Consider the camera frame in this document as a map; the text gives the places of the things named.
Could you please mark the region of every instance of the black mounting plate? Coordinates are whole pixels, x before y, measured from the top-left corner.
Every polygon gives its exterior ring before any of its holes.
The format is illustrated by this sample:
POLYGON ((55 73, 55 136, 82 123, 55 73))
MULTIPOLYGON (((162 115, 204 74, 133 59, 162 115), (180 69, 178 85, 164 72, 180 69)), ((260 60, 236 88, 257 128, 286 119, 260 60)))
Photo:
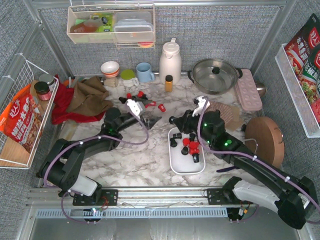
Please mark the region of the black mounting plate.
POLYGON ((105 199, 102 197, 106 197, 108 199, 108 206, 117 206, 118 201, 118 190, 116 189, 102 189, 101 190, 101 198, 98 202, 94 202, 92 198, 80 194, 74 194, 73 197, 73 206, 102 206, 105 203, 105 199))
POLYGON ((224 195, 222 188, 208 188, 206 189, 206 197, 209 205, 240 205, 241 201, 234 197, 228 200, 224 195))

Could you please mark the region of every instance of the orange and white bowl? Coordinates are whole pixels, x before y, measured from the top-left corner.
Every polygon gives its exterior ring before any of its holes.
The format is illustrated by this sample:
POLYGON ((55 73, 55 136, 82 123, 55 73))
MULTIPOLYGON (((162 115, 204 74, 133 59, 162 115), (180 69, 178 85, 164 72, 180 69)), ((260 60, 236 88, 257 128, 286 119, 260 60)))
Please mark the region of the orange and white bowl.
POLYGON ((100 70, 107 78, 113 78, 119 74, 120 66, 116 61, 107 61, 101 65, 100 70))

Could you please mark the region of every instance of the pot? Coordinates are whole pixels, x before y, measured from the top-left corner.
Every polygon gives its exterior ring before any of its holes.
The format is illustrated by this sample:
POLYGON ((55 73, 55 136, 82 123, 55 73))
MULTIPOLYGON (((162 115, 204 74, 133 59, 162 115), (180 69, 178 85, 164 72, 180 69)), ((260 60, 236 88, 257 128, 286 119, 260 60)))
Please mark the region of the pot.
POLYGON ((243 76, 240 68, 218 58, 199 61, 187 74, 201 92, 210 95, 224 94, 243 76))

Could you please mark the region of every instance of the white thermos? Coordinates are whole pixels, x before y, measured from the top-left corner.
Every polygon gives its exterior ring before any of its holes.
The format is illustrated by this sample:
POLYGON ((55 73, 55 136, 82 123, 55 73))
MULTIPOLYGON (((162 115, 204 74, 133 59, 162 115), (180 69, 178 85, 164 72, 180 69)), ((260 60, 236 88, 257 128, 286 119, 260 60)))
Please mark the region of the white thermos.
POLYGON ((173 77, 172 84, 178 83, 181 77, 181 56, 180 47, 176 43, 176 39, 172 38, 171 41, 166 42, 162 48, 162 55, 160 57, 159 77, 161 82, 166 82, 166 76, 173 77))

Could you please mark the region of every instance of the pink ice tray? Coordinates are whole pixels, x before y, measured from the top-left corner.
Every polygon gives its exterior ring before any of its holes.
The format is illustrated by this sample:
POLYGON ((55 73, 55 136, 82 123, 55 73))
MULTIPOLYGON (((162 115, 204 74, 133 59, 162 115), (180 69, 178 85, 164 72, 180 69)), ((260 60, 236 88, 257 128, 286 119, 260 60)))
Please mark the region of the pink ice tray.
POLYGON ((245 111, 259 111, 262 109, 262 102, 251 71, 242 69, 242 72, 243 76, 238 79, 234 87, 238 101, 245 111))

